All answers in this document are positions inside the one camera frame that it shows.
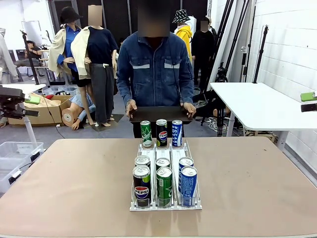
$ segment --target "can display rack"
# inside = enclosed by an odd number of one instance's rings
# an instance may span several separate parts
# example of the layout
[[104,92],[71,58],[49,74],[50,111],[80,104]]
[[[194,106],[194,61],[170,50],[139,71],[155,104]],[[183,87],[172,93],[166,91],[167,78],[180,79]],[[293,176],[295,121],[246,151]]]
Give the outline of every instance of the can display rack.
[[[131,187],[131,205],[130,211],[166,211],[166,210],[200,210],[202,209],[200,194],[199,194],[199,184],[197,179],[196,184],[196,197],[195,205],[191,207],[182,206],[182,195],[178,191],[178,172],[179,172],[179,159],[183,157],[190,157],[190,149],[187,140],[185,140],[180,147],[172,146],[170,142],[166,147],[157,147],[154,143],[153,148],[144,148],[142,142],[139,143],[137,156],[146,155],[150,158],[151,161],[151,202],[146,208],[140,208],[137,206],[137,201],[134,195],[134,183],[132,181]],[[170,160],[170,168],[172,169],[172,197],[171,197],[171,206],[162,208],[159,207],[159,198],[157,198],[157,180],[156,180],[156,165],[155,161],[158,158],[167,158]]]

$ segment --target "black shirt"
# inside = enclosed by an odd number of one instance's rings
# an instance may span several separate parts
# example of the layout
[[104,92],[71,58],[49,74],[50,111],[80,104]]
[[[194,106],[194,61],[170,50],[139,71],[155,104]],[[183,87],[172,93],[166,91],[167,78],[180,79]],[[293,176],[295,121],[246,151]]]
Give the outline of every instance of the black shirt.
[[[36,47],[33,47],[32,50],[33,51],[40,51],[41,48],[36,46]],[[31,58],[35,58],[35,59],[40,59],[41,58],[40,55],[37,55],[36,53],[33,53],[31,51],[30,51],[30,55],[31,55]]]
[[112,52],[118,50],[112,33],[107,29],[89,27],[88,55],[92,63],[107,63],[112,66]]
[[214,48],[213,34],[210,31],[197,31],[192,41],[192,55],[207,59],[212,56]]

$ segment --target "pepsi logo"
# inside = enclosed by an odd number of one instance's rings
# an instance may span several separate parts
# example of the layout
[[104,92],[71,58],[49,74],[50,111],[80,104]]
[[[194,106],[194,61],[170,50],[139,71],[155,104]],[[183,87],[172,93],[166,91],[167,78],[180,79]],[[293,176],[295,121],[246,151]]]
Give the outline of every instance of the pepsi logo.
[[149,194],[149,189],[147,187],[135,187],[134,192],[137,198],[145,199]]
[[160,134],[158,134],[158,137],[161,140],[167,140],[167,131],[162,131]]

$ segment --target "beige table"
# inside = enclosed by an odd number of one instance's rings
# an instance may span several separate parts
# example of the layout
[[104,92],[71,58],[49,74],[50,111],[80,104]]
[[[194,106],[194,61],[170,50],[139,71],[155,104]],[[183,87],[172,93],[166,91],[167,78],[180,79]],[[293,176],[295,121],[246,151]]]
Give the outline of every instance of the beige table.
[[198,169],[202,210],[129,211],[138,139],[58,140],[0,199],[0,234],[317,234],[317,189],[267,138],[189,138],[188,142]]

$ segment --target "can lid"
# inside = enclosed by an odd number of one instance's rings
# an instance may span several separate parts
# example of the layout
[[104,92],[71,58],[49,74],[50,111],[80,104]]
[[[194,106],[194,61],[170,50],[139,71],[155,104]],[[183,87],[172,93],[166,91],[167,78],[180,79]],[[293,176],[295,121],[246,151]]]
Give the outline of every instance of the can lid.
[[197,174],[197,169],[192,166],[185,166],[182,169],[182,174],[188,177],[193,177]]
[[150,168],[145,165],[138,165],[133,169],[135,177],[144,178],[150,174]]
[[136,165],[147,165],[150,162],[150,158],[146,155],[140,155],[134,160]]
[[168,178],[172,174],[172,170],[169,167],[160,167],[157,171],[157,175],[162,178]]
[[156,164],[160,167],[168,166],[170,164],[170,161],[168,158],[159,158],[156,160]]
[[141,125],[149,125],[151,124],[148,120],[144,120],[140,123]]
[[182,125],[183,122],[181,120],[174,120],[174,121],[172,121],[172,124],[174,124],[174,125]]
[[179,163],[184,166],[192,166],[194,164],[194,160],[190,157],[183,157],[179,159]]
[[165,119],[158,119],[157,120],[158,125],[165,125],[166,123],[167,123],[167,120],[165,120]]

